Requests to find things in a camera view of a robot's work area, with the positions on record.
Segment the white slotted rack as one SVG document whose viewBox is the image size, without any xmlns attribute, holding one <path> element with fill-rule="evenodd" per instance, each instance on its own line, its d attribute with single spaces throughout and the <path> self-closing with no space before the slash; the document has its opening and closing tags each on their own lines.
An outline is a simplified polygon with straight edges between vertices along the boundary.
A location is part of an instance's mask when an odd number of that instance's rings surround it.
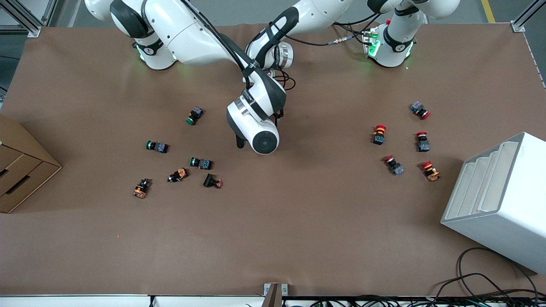
<svg viewBox="0 0 546 307">
<path fill-rule="evenodd" d="M 546 275 L 546 141 L 521 132 L 465 160 L 441 223 Z"/>
</svg>

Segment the grey metal table bracket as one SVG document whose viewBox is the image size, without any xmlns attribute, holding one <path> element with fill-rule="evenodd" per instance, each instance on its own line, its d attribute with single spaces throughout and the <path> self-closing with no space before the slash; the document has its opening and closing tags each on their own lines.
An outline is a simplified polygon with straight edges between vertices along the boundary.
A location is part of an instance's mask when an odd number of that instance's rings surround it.
<svg viewBox="0 0 546 307">
<path fill-rule="evenodd" d="M 261 307 L 285 307 L 283 297 L 288 295 L 287 283 L 265 283 Z"/>
</svg>

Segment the aluminium frame profile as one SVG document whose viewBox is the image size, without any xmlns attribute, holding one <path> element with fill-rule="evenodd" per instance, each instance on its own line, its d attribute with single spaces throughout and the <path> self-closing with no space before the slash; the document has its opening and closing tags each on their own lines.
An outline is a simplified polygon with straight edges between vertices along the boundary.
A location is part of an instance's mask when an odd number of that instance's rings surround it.
<svg viewBox="0 0 546 307">
<path fill-rule="evenodd" d="M 512 31 L 514 33 L 525 32 L 525 23 L 544 6 L 546 6 L 546 0 L 532 0 L 514 20 L 510 21 Z"/>
<path fill-rule="evenodd" d="M 0 34 L 39 36 L 51 24 L 59 0 L 0 0 Z"/>
</svg>

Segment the white table edge rail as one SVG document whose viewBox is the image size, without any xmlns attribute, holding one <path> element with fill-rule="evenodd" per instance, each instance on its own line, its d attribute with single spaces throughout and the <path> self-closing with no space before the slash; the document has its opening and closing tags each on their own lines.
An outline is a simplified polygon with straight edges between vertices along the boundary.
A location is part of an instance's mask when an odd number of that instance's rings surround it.
<svg viewBox="0 0 546 307">
<path fill-rule="evenodd" d="M 0 307 L 261 307 L 260 296 L 0 295 Z"/>
</svg>

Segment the brown cardboard box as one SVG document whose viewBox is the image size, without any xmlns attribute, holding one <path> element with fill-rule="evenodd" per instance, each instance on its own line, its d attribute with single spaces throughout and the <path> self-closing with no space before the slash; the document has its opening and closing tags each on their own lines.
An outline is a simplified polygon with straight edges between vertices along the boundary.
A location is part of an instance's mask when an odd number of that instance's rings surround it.
<svg viewBox="0 0 546 307">
<path fill-rule="evenodd" d="M 0 214 L 9 214 L 62 169 L 16 120 L 0 113 Z"/>
</svg>

